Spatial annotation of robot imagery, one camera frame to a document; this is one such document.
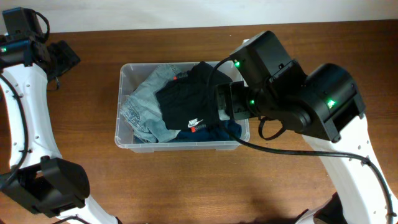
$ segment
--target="wooden table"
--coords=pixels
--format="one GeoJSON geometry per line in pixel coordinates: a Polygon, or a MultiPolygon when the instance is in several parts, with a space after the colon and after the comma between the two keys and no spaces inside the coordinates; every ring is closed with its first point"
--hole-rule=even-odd
{"type": "MultiPolygon", "coordinates": [[[[52,34],[65,39],[81,63],[48,93],[55,140],[63,158],[82,165],[91,194],[123,223],[238,223],[295,217],[335,192],[319,158],[234,151],[136,154],[114,143],[119,70],[125,63],[221,60],[243,39],[274,31],[306,73],[325,62],[354,76],[367,106],[373,148],[391,189],[398,194],[398,21],[283,24],[198,29],[125,30],[52,34]]],[[[8,171],[11,140],[0,102],[0,171],[8,171]]],[[[264,142],[250,120],[252,143],[310,149],[287,132],[264,142]]],[[[265,134],[280,128],[267,126],[265,134]]],[[[0,194],[5,223],[51,223],[0,194]]]]}

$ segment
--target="black garment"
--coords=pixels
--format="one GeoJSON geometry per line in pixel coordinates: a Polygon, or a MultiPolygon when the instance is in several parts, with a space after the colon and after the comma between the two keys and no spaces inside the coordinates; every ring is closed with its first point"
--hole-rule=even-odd
{"type": "Polygon", "coordinates": [[[187,72],[187,77],[178,78],[177,75],[176,80],[168,82],[156,93],[167,129],[197,131],[217,122],[216,103],[213,97],[208,101],[208,93],[210,91],[211,96],[214,96],[215,85],[232,82],[232,79],[216,71],[210,89],[207,89],[207,78],[212,69],[211,65],[200,62],[187,72]]]}

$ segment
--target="light blue jeans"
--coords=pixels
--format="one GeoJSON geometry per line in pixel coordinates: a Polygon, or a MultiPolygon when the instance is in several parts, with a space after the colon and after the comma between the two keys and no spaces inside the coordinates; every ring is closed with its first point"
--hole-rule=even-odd
{"type": "Polygon", "coordinates": [[[134,135],[142,141],[168,142],[180,132],[166,128],[155,96],[180,72],[173,65],[159,65],[123,103],[120,114],[132,126],[134,135]]]}

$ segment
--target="nike logo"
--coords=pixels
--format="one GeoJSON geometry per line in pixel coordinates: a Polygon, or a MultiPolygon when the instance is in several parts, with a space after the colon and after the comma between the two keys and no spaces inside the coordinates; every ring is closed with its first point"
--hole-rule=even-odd
{"type": "Polygon", "coordinates": [[[201,119],[200,121],[198,121],[198,118],[193,119],[193,120],[189,121],[189,123],[188,123],[188,128],[195,127],[196,125],[198,125],[198,124],[201,123],[202,121],[203,121],[203,119],[201,119]]]}

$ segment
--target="plastic bin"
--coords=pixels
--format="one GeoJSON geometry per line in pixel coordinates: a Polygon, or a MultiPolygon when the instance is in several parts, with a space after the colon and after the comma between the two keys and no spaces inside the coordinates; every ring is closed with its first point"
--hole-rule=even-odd
{"type": "MultiPolygon", "coordinates": [[[[207,62],[215,66],[217,62],[207,62]]],[[[233,150],[240,144],[236,141],[214,141],[214,142],[176,142],[176,143],[147,143],[136,144],[134,142],[133,130],[130,124],[120,115],[119,110],[126,98],[156,69],[161,63],[129,63],[123,65],[120,70],[118,115],[116,117],[116,132],[114,141],[117,146],[123,149],[130,149],[134,152],[154,151],[175,151],[175,150],[196,150],[216,149],[233,150]]],[[[181,71],[191,70],[198,62],[172,63],[181,71]]],[[[232,62],[224,63],[219,70],[235,81],[243,80],[241,74],[232,62]]],[[[249,122],[247,119],[237,121],[242,126],[241,139],[248,141],[250,138],[249,122]]]]}

